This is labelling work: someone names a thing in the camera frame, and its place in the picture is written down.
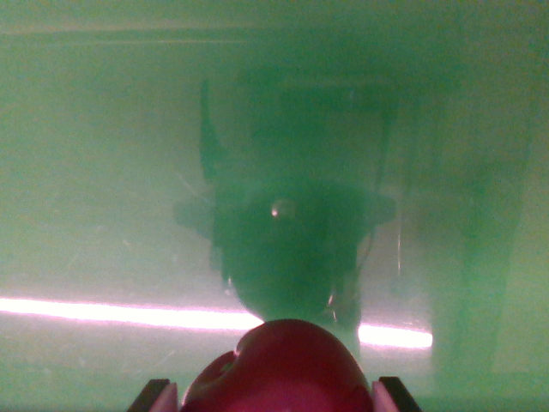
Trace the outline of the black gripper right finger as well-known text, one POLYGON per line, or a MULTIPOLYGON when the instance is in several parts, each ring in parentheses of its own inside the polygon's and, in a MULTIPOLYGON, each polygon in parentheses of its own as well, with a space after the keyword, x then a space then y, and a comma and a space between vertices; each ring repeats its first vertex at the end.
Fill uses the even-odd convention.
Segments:
POLYGON ((421 412, 401 379, 396 376, 380 377, 371 384, 374 412, 421 412))

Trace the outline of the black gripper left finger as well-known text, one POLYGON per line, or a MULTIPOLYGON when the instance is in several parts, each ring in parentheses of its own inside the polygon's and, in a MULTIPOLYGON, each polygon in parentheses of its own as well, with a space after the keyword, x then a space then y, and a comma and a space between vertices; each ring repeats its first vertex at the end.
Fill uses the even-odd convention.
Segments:
POLYGON ((177 412, 178 387, 169 379, 151 379, 127 412, 177 412))

